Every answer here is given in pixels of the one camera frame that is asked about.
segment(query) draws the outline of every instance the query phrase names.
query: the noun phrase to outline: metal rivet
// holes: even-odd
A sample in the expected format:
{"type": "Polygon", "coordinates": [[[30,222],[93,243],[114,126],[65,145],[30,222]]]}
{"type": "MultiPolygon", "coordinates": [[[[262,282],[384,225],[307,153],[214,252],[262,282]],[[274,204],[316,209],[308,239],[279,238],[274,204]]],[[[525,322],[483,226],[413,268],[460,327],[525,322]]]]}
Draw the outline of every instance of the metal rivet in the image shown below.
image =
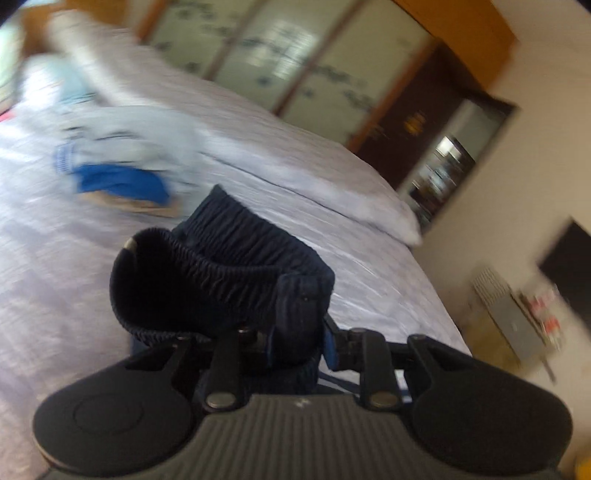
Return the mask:
{"type": "Polygon", "coordinates": [[[123,246],[126,250],[129,250],[131,253],[135,254],[135,251],[138,249],[138,243],[135,241],[134,238],[130,238],[125,242],[123,246]]]}
{"type": "Polygon", "coordinates": [[[369,398],[373,408],[393,408],[398,404],[398,397],[391,392],[376,392],[369,398]]]}
{"type": "Polygon", "coordinates": [[[236,397],[230,392],[214,392],[207,396],[205,403],[215,410],[221,410],[234,405],[236,403],[236,397]]]}

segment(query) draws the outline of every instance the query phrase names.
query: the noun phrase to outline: headboard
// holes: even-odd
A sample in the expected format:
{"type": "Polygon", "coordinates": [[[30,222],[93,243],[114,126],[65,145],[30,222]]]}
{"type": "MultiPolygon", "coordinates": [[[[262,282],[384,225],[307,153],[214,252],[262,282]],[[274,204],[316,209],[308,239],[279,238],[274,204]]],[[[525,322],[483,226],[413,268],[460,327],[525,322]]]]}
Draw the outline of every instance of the headboard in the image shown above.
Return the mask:
{"type": "Polygon", "coordinates": [[[22,25],[26,32],[24,55],[45,51],[43,32],[49,16],[55,11],[78,9],[101,22],[122,25],[126,8],[127,0],[60,0],[54,4],[25,8],[22,10],[22,25]]]}

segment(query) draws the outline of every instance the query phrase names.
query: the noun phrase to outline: ceiling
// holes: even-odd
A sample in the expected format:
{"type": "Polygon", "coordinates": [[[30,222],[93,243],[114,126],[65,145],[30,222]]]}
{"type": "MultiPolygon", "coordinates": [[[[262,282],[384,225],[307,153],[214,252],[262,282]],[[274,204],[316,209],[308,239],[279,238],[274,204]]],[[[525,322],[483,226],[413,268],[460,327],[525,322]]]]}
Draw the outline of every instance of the ceiling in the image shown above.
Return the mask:
{"type": "Polygon", "coordinates": [[[591,48],[591,14],[576,0],[492,0],[523,43],[591,48]]]}

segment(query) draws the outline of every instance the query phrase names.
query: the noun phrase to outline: beige cloth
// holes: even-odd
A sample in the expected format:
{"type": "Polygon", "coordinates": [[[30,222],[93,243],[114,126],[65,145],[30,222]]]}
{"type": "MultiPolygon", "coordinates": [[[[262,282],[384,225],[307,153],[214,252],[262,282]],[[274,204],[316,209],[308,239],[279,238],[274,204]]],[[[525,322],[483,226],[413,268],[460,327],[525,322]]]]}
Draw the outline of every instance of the beige cloth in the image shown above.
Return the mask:
{"type": "Polygon", "coordinates": [[[124,212],[147,213],[158,217],[175,218],[180,214],[180,202],[171,199],[168,205],[159,205],[148,200],[133,200],[117,195],[111,195],[103,190],[79,193],[79,195],[96,205],[113,207],[124,212]]]}

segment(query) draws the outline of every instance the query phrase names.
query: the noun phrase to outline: frosted glass panel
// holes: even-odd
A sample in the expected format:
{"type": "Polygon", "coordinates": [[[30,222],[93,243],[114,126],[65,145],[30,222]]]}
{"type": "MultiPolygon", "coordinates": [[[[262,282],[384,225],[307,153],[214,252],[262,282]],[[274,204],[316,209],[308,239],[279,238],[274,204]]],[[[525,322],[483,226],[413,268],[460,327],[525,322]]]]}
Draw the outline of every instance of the frosted glass panel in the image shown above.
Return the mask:
{"type": "Polygon", "coordinates": [[[150,44],[175,67],[205,75],[227,38],[255,0],[171,2],[150,44]]]}
{"type": "Polygon", "coordinates": [[[346,143],[428,38],[392,0],[369,0],[300,86],[283,119],[346,143]]]}
{"type": "Polygon", "coordinates": [[[352,0],[271,0],[215,77],[271,110],[352,0]]]}

